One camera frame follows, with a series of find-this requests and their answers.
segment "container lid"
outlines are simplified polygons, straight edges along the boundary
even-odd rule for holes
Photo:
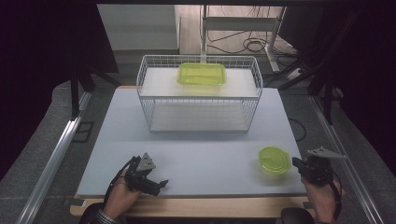
[[[225,67],[220,63],[182,63],[178,68],[177,82],[220,86],[225,83]]]
[[[279,147],[265,147],[259,152],[262,169],[273,175],[285,174],[291,167],[289,152]]]

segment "white table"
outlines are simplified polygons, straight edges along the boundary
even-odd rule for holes
[[[78,187],[83,198],[103,197],[116,172],[147,152],[157,168],[148,176],[169,179],[160,197],[233,198],[304,194],[292,167],[270,176],[258,165],[267,146],[301,157],[278,91],[263,89],[248,133],[150,133],[136,89],[117,89]]]

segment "metal rail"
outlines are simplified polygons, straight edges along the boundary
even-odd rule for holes
[[[73,135],[76,132],[90,98],[91,94],[88,92],[84,92],[84,94],[81,96],[79,101],[79,113],[77,117],[67,123],[58,144],[53,150],[52,155],[50,156],[49,161],[43,170],[43,173],[35,184],[35,188],[33,189],[33,192],[21,211],[16,223],[33,223],[35,215],[37,214],[40,205],[44,201],[52,180],[58,172],[58,168],[64,159],[64,154],[66,153],[70,142],[73,139]]]
[[[341,140],[338,138],[338,135],[334,127],[329,125],[327,120],[323,116],[323,113],[321,112],[323,108],[320,104],[318,97],[310,96],[309,98],[317,112],[319,121],[322,124],[325,133],[327,134],[329,140],[332,143],[332,147],[337,153],[341,155],[346,155],[346,157],[349,158],[346,150],[344,149],[343,144],[341,143]],[[361,202],[361,207],[363,208],[364,213],[366,214],[370,223],[374,223],[374,224],[384,223],[384,221],[382,220],[381,216],[378,213],[374,200],[372,199],[369,191],[361,181],[361,178],[359,177],[358,172],[353,166],[351,160],[350,159],[340,160],[340,162],[343,164],[343,168],[344,171],[346,172],[346,176],[350,181],[350,184],[354,189],[355,193],[357,194],[358,200]]]

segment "wire basket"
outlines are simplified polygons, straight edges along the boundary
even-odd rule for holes
[[[146,55],[137,76],[137,93],[151,132],[246,133],[262,95],[262,75],[254,57],[205,56],[220,63],[227,80],[221,86],[177,83],[182,63],[197,55]]]

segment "hand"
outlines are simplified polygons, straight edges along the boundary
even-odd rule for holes
[[[110,195],[104,209],[104,213],[113,219],[117,219],[120,215],[131,209],[140,195],[140,191],[130,191],[128,184],[123,177],[120,177],[114,184],[113,190]]]
[[[309,202],[312,203],[317,220],[327,223],[335,223],[334,212],[335,212],[335,199],[334,192],[329,185],[324,187],[317,187],[310,184],[305,178],[301,178],[301,181],[305,185],[306,194]],[[340,189],[340,184],[333,181],[334,185]]]

